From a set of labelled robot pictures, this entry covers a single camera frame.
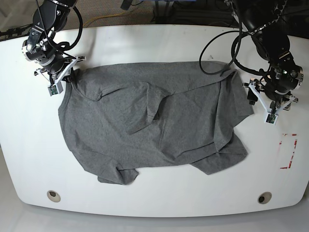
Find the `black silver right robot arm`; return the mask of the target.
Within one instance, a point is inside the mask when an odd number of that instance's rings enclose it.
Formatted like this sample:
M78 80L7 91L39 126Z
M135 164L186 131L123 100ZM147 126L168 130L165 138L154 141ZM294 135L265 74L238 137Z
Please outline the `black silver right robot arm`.
M22 45L22 53L26 60L41 65L48 73L51 85L75 59L67 51L77 45L83 32L83 19L76 3L75 0L45 0L42 5L36 2L37 10L33 16L33 24L28 38ZM54 37L65 27L71 10L76 13L79 21L77 38L72 44L67 41L56 43Z

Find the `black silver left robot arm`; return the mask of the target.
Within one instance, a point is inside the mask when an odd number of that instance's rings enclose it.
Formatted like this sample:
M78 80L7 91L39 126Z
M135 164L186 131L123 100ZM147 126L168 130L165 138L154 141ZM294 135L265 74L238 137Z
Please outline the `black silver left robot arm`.
M253 70L234 63L241 70L261 76L265 81L254 81L258 92L264 92L272 100L271 107L288 100L291 91L303 81L303 71L294 62L290 52L290 40L277 22L287 4L285 0L227 0L234 18L245 28L232 44L231 55L235 55L239 41L250 36L259 56L269 63L269 70Z

